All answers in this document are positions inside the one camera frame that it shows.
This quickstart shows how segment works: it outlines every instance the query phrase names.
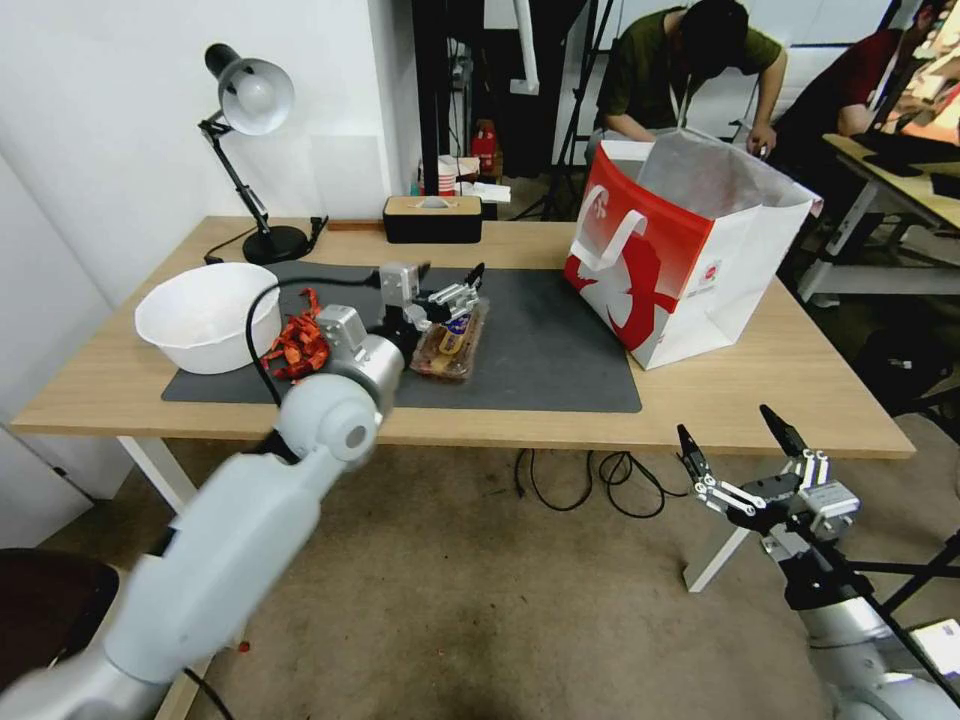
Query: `paper bag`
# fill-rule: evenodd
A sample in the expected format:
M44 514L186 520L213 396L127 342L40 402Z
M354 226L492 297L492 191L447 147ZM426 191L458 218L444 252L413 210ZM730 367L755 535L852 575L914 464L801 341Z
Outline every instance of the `paper bag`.
M819 198L700 133L604 141L564 273L646 369L735 343Z

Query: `monitor screen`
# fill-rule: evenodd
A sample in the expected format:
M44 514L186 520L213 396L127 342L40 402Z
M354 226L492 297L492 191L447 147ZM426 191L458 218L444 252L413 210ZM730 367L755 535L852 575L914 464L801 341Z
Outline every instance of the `monitor screen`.
M960 3L946 3L914 60L920 67L875 128L960 145Z

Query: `desk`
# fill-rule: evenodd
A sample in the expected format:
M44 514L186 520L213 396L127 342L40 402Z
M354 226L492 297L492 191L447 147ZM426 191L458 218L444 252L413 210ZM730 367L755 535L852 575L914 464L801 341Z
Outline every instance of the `desk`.
M307 229L302 220L284 222ZM257 440L271 427L276 409L161 400L175 368L136 336L133 311L151 288L200 265L207 249L241 233L248 223L224 217L201 222L20 413L13 427L20 432L117 436L179 511L196 490L161 438ZM363 266L429 260L437 267L470 267L483 261L493 268L558 269L573 229L573 223L488 222L476 245L390 245L376 230L325 231L306 259ZM225 249L223 257L241 259L239 248ZM643 403L640 413L397 408L379 440L672 452L677 448L676 427L685 423L707 453L779 454L757 409L767 403L829 455L905 458L914 452L776 279L733 347L650 372L630 363ZM729 541L718 544L723 548L719 555L711 551L702 567L693 563L688 569L698 580L709 579L736 547Z
M850 138L824 135L824 140L836 151L840 162L867 184L840 223L837 234L827 243L825 250L829 257L815 260L801 278L798 292L803 301L807 302L815 293L960 294L960 271L950 268L836 265L830 259L840 254L880 194L930 225L960 228L960 201L934 195L928 174L936 170L956 171L958 165L924 165L923 175L902 178L864 162L863 158L874 154L873 151Z

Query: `white bowl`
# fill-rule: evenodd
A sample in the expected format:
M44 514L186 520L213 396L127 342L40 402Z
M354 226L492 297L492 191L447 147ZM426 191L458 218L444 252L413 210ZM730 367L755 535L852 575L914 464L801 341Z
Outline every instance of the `white bowl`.
M244 335L254 298L277 276L249 263L188 270L157 285L133 315L137 334L177 367L200 375L249 365ZM263 355L280 334L280 290L268 293L253 318L253 346Z

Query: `person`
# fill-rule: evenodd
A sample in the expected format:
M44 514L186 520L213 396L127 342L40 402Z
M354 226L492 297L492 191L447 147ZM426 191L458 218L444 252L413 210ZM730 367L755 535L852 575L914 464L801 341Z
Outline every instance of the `person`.
M826 133L866 132L883 95L883 87L908 65L926 38L945 0L925 0L907 30L880 30L848 48L800 93L777 121L774 165L802 173L830 165Z
M773 150L770 116L787 67L784 49L748 27L735 0L700 0L642 17L617 41L597 98L587 157L601 139L651 142L656 130L676 127L703 84L734 66L759 73L760 93L747 149Z

